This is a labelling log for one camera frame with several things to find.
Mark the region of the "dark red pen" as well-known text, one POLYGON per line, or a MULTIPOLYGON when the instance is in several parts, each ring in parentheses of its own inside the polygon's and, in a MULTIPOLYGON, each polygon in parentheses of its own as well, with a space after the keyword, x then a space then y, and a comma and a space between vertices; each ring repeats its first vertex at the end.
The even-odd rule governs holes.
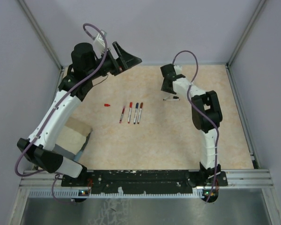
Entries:
POLYGON ((139 111, 139 116, 138 116, 137 124, 139 124, 140 120, 141 120, 142 108, 143 108, 143 102, 141 102, 141 104, 140 104, 140 111, 139 111))

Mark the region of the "red capped white pen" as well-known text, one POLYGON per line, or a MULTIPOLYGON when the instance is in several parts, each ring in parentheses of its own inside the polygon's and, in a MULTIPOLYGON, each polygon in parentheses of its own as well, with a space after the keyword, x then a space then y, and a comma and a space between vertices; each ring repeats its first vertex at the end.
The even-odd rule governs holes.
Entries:
POLYGON ((132 107, 133 107, 133 102, 130 102, 130 104, 129 104, 129 111, 128 111, 128 119, 127 119, 127 123, 128 124, 130 124, 130 121, 131 121, 132 107))

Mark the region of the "blue end white pen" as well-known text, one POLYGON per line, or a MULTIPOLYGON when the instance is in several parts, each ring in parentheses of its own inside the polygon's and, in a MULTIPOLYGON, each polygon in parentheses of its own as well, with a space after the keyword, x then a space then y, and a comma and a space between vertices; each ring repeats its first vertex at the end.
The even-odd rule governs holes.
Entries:
POLYGON ((133 118, 133 124, 136 124, 136 121, 137 121, 138 107, 139 107, 139 103, 137 102, 135 104, 135 113, 134 113, 134 118, 133 118))

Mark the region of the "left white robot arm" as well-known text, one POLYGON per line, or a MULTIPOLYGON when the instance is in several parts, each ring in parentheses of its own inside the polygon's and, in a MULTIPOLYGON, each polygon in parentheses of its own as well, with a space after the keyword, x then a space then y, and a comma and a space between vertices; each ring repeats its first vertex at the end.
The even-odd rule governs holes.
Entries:
POLYGON ((117 76, 142 62, 141 58, 126 52, 117 42, 112 45, 117 58, 110 50, 104 51, 98 58, 90 43, 79 43, 74 47, 72 64, 58 87, 50 109, 35 131, 17 142, 22 156, 29 162, 49 173, 67 175, 78 186, 87 183, 87 168, 53 150, 62 128, 93 88, 94 79, 108 74, 117 76))

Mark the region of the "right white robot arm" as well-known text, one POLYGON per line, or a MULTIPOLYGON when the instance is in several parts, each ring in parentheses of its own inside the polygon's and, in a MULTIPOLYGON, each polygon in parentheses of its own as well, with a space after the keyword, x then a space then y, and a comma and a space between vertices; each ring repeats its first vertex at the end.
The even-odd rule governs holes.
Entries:
POLYGON ((200 159, 200 181, 211 185, 220 174, 218 159, 219 126, 222 122, 222 111, 215 91, 205 91, 189 81, 182 72, 181 66, 167 64, 160 67, 163 76, 161 91, 181 95, 192 106, 192 122, 202 134, 200 159))

